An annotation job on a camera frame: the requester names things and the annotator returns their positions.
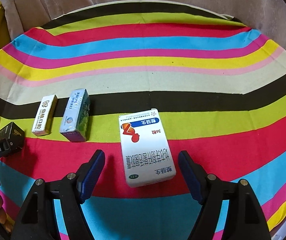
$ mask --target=striped cloth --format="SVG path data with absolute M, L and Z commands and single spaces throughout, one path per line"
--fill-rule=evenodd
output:
M 59 133 L 71 90 L 91 97 L 89 140 Z M 59 98 L 52 133 L 31 133 L 40 100 Z M 15 219 L 35 179 L 77 170 L 96 149 L 106 165 L 82 209 L 95 239 L 187 239 L 200 211 L 177 167 L 169 181 L 129 188 L 118 116 L 155 107 L 177 166 L 187 150 L 222 180 L 247 179 L 270 229 L 286 215 L 286 51 L 257 30 L 169 2 L 92 6 L 32 28 L 0 50 L 0 128 L 26 131 L 0 160 L 0 194 Z M 68 239 L 55 201 L 59 230 Z M 224 201 L 214 239 L 222 235 Z

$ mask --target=pink stripe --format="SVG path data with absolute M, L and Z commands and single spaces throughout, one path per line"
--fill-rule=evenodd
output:
M 3 208 L 7 214 L 13 219 L 16 220 L 16 216 L 19 213 L 20 208 L 0 190 L 0 195 L 3 199 Z
M 46 59 L 31 56 L 17 50 L 12 43 L 9 43 L 3 50 L 21 63 L 40 69 L 53 69 L 72 66 L 85 62 L 93 62 L 112 58 L 126 57 L 188 57 L 188 58 L 233 58 L 243 57 L 260 49 L 268 38 L 261 34 L 256 40 L 252 41 L 247 47 L 241 49 L 226 50 L 197 50 L 197 49 L 134 49 L 97 53 L 74 58 Z
M 38 87 L 44 86 L 48 84 L 52 84 L 55 82 L 60 82 L 64 80 L 70 80 L 74 78 L 80 78 L 85 76 L 93 76 L 93 75 L 102 75 L 102 74 L 112 74 L 112 73 L 128 73 L 128 72 L 142 72 L 142 71 L 165 71 L 165 72 L 182 72 L 182 73 L 197 73 L 197 74 L 207 74 L 207 75 L 241 75 L 244 73 L 248 73 L 262 67 L 265 67 L 267 64 L 272 63 L 282 52 L 284 49 L 282 47 L 278 47 L 273 54 L 271 54 L 266 59 L 257 62 L 253 65 L 243 68 L 235 68 L 235 69 L 202 69 L 202 68 L 193 68 L 193 67 L 172 67 L 172 66 L 131 66 L 131 67 L 115 67 L 115 68 L 107 68 L 107 69 L 96 69 L 96 70 L 88 70 L 84 72 L 72 73 L 68 75 L 63 75 L 51 79 L 40 80 L 40 81 L 30 81 L 22 78 L 21 76 L 16 75 L 10 70 L 4 68 L 0 65 L 0 74 L 7 77 L 9 80 L 12 80 L 15 83 L 18 83 L 22 86 L 26 87 Z
M 280 190 L 274 195 L 272 199 L 262 205 L 262 209 L 266 220 L 269 220 L 272 215 L 280 208 L 280 206 L 286 201 L 286 183 L 280 188 Z M 213 240 L 221 240 L 223 230 L 214 234 Z
M 61 240 L 70 240 L 70 238 L 67 235 L 65 235 L 61 232 L 60 232 L 60 236 L 61 236 Z

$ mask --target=white medicine box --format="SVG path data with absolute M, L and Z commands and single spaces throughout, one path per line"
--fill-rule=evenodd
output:
M 122 157 L 130 187 L 172 179 L 173 158 L 157 109 L 119 117 Z

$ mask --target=medicine box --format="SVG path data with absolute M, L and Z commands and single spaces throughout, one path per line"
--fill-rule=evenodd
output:
M 56 95 L 42 98 L 32 127 L 32 133 L 34 135 L 41 136 L 50 133 L 52 116 L 57 100 Z
M 157 109 L 119 117 L 125 179 L 130 187 L 172 179 L 173 158 Z
M 86 141 L 90 98 L 86 89 L 73 90 L 62 118 L 60 133 L 71 142 Z

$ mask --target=lime green stripe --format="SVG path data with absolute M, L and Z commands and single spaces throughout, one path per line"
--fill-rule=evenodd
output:
M 91 19 L 69 23 L 46 31 L 51 33 L 52 35 L 60 35 L 62 33 L 82 31 L 99 27 L 138 23 L 185 23 L 202 25 L 245 26 L 243 23 L 239 22 L 209 18 L 187 13 L 130 13 L 95 17 Z
M 120 114 L 90 117 L 89 133 L 91 142 L 120 142 L 118 117 Z M 286 96 L 278 101 L 251 111 L 225 112 L 162 112 L 160 117 L 168 139 L 191 139 L 240 133 L 266 127 L 286 116 Z M 56 117 L 52 133 L 39 138 L 67 141 L 59 133 L 62 118 Z M 36 138 L 31 133 L 34 119 L 18 119 L 15 123 L 26 132 L 27 137 Z M 0 128 L 11 122 L 0 117 Z

